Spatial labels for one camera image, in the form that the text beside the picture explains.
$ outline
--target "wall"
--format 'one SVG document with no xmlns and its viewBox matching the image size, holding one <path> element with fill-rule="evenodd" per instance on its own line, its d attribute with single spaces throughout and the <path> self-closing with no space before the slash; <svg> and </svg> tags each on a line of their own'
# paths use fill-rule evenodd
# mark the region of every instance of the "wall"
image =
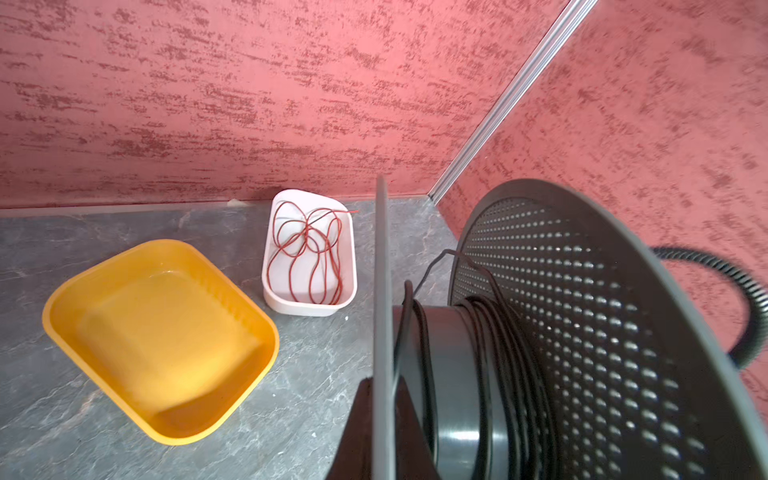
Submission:
<svg viewBox="0 0 768 480">
<path fill-rule="evenodd" d="M 426 194 L 565 0 L 8 0 L 0 207 Z"/>
<path fill-rule="evenodd" d="M 536 177 L 651 245 L 709 249 L 768 281 L 768 3 L 600 0 L 439 204 L 458 235 L 496 185 Z M 744 308 L 672 266 L 724 348 Z M 743 374 L 768 419 L 768 355 Z"/>
</svg>

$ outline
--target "red cable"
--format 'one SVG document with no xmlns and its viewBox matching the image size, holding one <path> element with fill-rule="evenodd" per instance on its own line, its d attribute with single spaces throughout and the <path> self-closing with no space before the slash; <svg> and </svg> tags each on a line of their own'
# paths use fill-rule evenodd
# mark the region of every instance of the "red cable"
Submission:
<svg viewBox="0 0 768 480">
<path fill-rule="evenodd" d="M 280 212 L 280 209 L 283 208 L 285 205 L 293 205 L 303 217 L 302 219 L 298 220 L 286 220 L 281 225 L 280 228 L 276 228 L 276 222 L 277 222 L 277 214 Z M 320 215 L 314 220 L 310 219 L 312 218 L 312 215 L 316 214 L 317 212 L 325 211 L 324 214 Z M 307 253 L 307 250 L 311 253 L 314 253 L 317 255 L 317 258 L 315 260 L 315 265 L 312 268 L 312 273 L 310 274 L 310 284 L 309 284 L 309 294 L 310 294 L 310 302 L 316 304 L 316 305 L 323 305 L 326 301 L 326 298 L 328 297 L 328 265 L 330 263 L 331 266 L 331 273 L 336 278 L 336 289 L 333 291 L 333 295 L 330 298 L 330 301 L 327 303 L 327 305 L 336 305 L 339 303 L 339 300 L 341 300 L 342 292 L 344 290 L 344 284 L 343 279 L 341 276 L 341 256 L 339 254 L 339 239 L 341 238 L 341 232 L 343 228 L 343 223 L 339 216 L 337 214 L 356 214 L 358 213 L 358 210 L 334 210 L 328 207 L 320 207 L 316 208 L 312 211 L 310 211 L 309 214 L 305 214 L 298 205 L 296 205 L 292 201 L 284 201 L 280 205 L 277 206 L 275 209 L 275 213 L 272 218 L 272 241 L 277 247 L 277 251 L 274 255 L 272 255 L 272 258 L 270 259 L 270 262 L 266 265 L 266 284 L 269 285 L 270 289 L 272 289 L 272 281 L 270 279 L 270 270 L 272 269 L 272 262 L 275 261 L 278 255 L 281 253 L 287 255 L 288 257 L 291 257 L 292 260 L 290 262 L 290 266 L 288 267 L 288 290 L 290 291 L 290 295 L 293 298 L 294 302 L 298 302 L 299 300 L 296 298 L 296 294 L 293 292 L 293 265 L 296 263 L 296 261 L 305 253 Z M 333 218 L 328 224 L 328 230 L 323 233 L 318 228 L 314 227 L 314 223 L 318 220 L 324 218 L 326 215 L 332 214 Z M 283 231 L 283 227 L 285 227 L 289 223 L 301 223 L 303 226 L 301 227 L 301 231 L 292 233 L 290 237 L 284 242 L 280 242 L 280 233 Z M 333 230 L 333 227 L 336 226 L 336 239 L 331 242 L 331 233 Z M 320 247 L 320 243 L 314 238 L 310 236 L 311 233 L 316 233 L 320 236 L 320 239 L 322 243 L 324 244 L 324 247 Z M 288 251 L 288 247 L 291 245 L 294 245 L 295 242 L 299 241 L 298 243 L 298 250 L 295 253 L 291 253 Z M 314 243 L 314 249 L 310 246 L 310 241 Z M 323 268 L 323 298 L 320 299 L 320 301 L 316 301 L 314 296 L 312 295 L 312 281 L 315 277 L 315 272 L 317 271 L 317 267 L 320 266 L 320 258 L 323 258 L 324 260 L 324 267 Z"/>
</svg>

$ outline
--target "white container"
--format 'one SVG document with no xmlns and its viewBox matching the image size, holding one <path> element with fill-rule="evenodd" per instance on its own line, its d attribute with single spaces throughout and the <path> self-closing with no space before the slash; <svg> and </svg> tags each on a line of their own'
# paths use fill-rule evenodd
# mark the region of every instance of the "white container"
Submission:
<svg viewBox="0 0 768 480">
<path fill-rule="evenodd" d="M 342 231 L 339 237 L 339 260 L 341 262 L 341 279 L 343 283 L 341 297 L 336 305 L 317 305 L 310 300 L 309 281 L 312 268 L 315 266 L 317 255 L 314 253 L 305 253 L 296 260 L 293 265 L 293 292 L 299 302 L 293 301 L 288 287 L 288 271 L 291 258 L 284 254 L 279 254 L 270 268 L 270 281 L 266 279 L 266 269 L 270 260 L 277 252 L 278 248 L 273 240 L 273 224 L 278 230 L 287 220 L 301 220 L 303 217 L 300 212 L 291 205 L 286 205 L 280 209 L 280 216 L 274 221 L 277 208 L 285 201 L 294 202 L 305 214 L 309 214 L 318 207 L 327 207 L 334 210 L 347 210 L 344 205 L 333 198 L 323 197 L 322 195 L 311 194 L 303 190 L 283 190 L 272 200 L 272 211 L 270 213 L 270 225 L 266 234 L 266 246 L 264 247 L 264 265 L 261 269 L 261 283 L 264 287 L 264 299 L 266 304 L 272 307 L 278 313 L 287 315 L 301 316 L 328 316 L 337 312 L 355 298 L 357 293 L 357 269 L 355 265 L 355 237 L 352 229 L 352 215 L 337 214 L 342 222 Z M 327 231 L 332 215 L 327 215 L 313 224 L 322 232 Z M 294 232 L 300 231 L 299 223 L 289 223 L 280 235 L 280 240 L 285 241 L 287 237 Z M 329 274 L 327 276 L 328 295 L 332 295 L 336 290 L 336 278 Z M 326 287 L 323 285 L 323 271 L 319 268 L 312 281 L 313 298 L 319 300 L 323 297 L 323 291 Z"/>
</svg>

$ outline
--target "yellow plastic container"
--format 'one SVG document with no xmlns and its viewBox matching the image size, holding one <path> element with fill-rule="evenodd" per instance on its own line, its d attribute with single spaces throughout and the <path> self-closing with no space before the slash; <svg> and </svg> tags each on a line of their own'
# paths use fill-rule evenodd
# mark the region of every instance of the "yellow plastic container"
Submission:
<svg viewBox="0 0 768 480">
<path fill-rule="evenodd" d="M 272 368 L 272 320 L 191 245 L 154 240 L 60 286 L 45 332 L 154 440 L 196 442 Z"/>
</svg>

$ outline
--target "gray table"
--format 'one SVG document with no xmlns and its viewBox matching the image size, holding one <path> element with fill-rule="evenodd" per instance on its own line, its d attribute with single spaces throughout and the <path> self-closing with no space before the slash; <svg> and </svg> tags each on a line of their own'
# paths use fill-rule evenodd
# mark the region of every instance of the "gray table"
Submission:
<svg viewBox="0 0 768 480">
<path fill-rule="evenodd" d="M 358 292 L 327 318 L 278 315 L 261 291 L 269 204 L 0 219 L 0 478 L 324 478 L 358 382 L 371 374 L 373 202 L 353 218 Z M 390 202 L 392 281 L 418 282 L 456 240 L 430 200 Z M 139 243 L 194 245 L 280 331 L 272 370 L 213 434 L 150 440 L 44 334 L 46 299 L 66 279 Z M 419 294 L 443 305 L 450 259 Z"/>
</svg>

